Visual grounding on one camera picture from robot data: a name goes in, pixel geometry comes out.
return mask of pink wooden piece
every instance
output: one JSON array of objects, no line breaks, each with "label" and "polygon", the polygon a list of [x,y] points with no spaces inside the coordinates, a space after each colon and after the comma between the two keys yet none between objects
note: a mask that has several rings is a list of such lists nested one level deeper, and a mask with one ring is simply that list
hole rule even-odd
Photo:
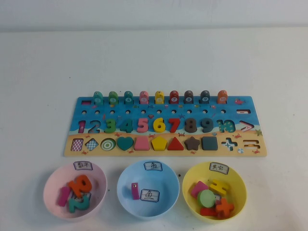
[{"label": "pink wooden piece", "polygon": [[58,200],[58,205],[61,207],[64,207],[69,197],[69,194],[71,193],[71,189],[65,186],[65,187],[62,187],[60,191],[61,192],[60,192],[60,197]]},{"label": "pink wooden piece", "polygon": [[146,91],[140,92],[139,103],[140,104],[149,104],[149,93],[147,93]]},{"label": "pink wooden piece", "polygon": [[150,150],[149,140],[147,136],[139,136],[135,142],[136,151],[148,151]]},{"label": "pink wooden piece", "polygon": [[132,183],[131,184],[131,194],[133,195],[134,200],[139,200],[139,190],[138,190],[138,183]]},{"label": "pink wooden piece", "polygon": [[206,184],[204,184],[202,181],[198,181],[198,183],[195,185],[195,187],[191,191],[191,195],[197,199],[198,193],[203,190],[207,190],[207,189],[208,189],[208,186]]},{"label": "pink wooden piece", "polygon": [[144,133],[148,130],[149,130],[148,119],[147,118],[140,118],[139,121],[138,121],[137,132]]}]

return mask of yellow pentagon block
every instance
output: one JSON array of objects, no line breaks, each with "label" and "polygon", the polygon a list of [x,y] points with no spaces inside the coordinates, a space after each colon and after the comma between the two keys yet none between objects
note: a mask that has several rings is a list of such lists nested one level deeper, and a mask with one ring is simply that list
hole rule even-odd
[{"label": "yellow pentagon block", "polygon": [[221,196],[225,196],[227,194],[227,190],[229,190],[229,186],[219,180],[213,180],[213,183],[210,185],[210,190]]},{"label": "yellow pentagon block", "polygon": [[156,137],[151,142],[155,151],[163,151],[167,146],[167,141],[160,136]]}]

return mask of number 7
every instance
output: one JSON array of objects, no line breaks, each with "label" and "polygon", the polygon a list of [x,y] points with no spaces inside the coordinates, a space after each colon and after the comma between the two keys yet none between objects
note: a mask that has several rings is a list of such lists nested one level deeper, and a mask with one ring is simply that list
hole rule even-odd
[{"label": "number 7", "polygon": [[176,130],[178,129],[178,126],[180,125],[180,119],[179,118],[169,119],[169,123],[172,124],[170,133],[174,133],[176,132]]}]

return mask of yellow piece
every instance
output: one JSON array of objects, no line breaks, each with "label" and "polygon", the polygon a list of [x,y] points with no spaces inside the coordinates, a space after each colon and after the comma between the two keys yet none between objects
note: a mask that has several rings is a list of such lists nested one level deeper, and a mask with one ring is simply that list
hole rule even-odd
[{"label": "yellow piece", "polygon": [[164,151],[167,146],[167,141],[164,138],[158,136],[152,140],[152,146],[155,151]]},{"label": "yellow piece", "polygon": [[155,93],[155,104],[164,104],[164,93],[162,91]]},{"label": "yellow piece", "polygon": [[213,180],[213,184],[210,185],[210,190],[221,196],[225,196],[227,194],[227,190],[229,190],[229,186],[219,180]]},{"label": "yellow piece", "polygon": [[163,118],[157,118],[153,123],[153,129],[155,132],[164,132],[166,130],[166,125],[164,124]]}]

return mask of green circle piece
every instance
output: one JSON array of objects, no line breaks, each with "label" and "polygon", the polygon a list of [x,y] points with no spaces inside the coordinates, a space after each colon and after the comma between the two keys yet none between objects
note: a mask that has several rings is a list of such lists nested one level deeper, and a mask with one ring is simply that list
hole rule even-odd
[{"label": "green circle piece", "polygon": [[198,202],[201,206],[211,208],[216,201],[215,195],[210,190],[203,190],[198,193]]}]

